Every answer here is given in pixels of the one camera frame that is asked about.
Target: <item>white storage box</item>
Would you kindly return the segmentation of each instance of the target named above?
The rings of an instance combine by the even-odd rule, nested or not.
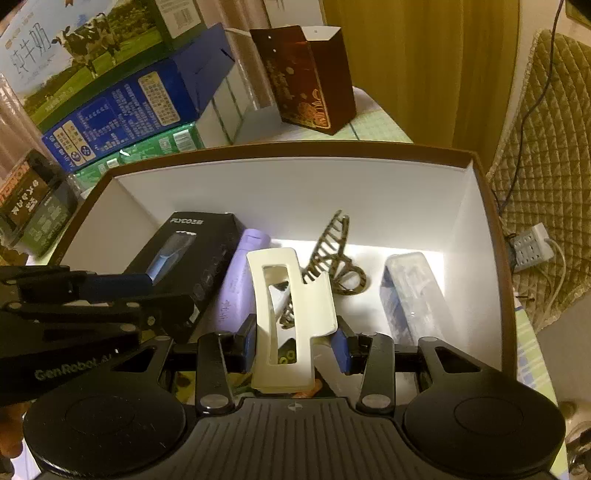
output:
[[[335,297],[356,332],[389,333],[379,298],[385,259],[423,251],[455,323],[447,341],[515,376],[511,274],[491,193],[469,152],[363,141],[282,142],[215,148],[115,168],[97,184],[51,258],[73,270],[120,273],[175,211],[232,212],[306,265],[338,209],[350,216],[345,254],[369,288]],[[320,372],[339,394],[327,347]]]

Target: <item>black product box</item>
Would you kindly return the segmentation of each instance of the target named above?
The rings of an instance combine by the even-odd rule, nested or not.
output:
[[[222,285],[243,230],[231,213],[175,212],[125,269],[124,273],[147,273],[154,294],[191,296],[192,317],[162,325],[176,342],[189,340]]]

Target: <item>electric shaver image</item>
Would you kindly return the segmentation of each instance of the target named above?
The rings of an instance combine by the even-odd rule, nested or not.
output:
[[[165,241],[158,251],[146,273],[156,285],[181,260],[197,234],[193,232],[177,231]]]

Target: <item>green box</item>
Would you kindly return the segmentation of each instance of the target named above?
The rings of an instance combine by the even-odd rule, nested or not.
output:
[[[197,132],[195,122],[180,125],[142,140],[117,153],[101,158],[91,165],[74,173],[82,190],[93,188],[110,168],[134,163],[148,158],[162,157],[173,153],[188,152],[204,148]]]
[[[204,29],[194,0],[28,0],[0,37],[0,72],[45,133]]]
[[[204,148],[203,141],[197,132],[195,122],[191,122],[137,142],[120,150],[119,153],[121,162],[125,164],[172,153],[201,150],[202,148]]]

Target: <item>purple cylindrical bottle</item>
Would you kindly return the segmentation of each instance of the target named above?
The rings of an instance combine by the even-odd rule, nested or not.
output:
[[[246,254],[269,248],[271,237],[260,230],[244,230],[220,289],[212,319],[217,332],[237,332],[246,317],[256,313],[255,290]]]

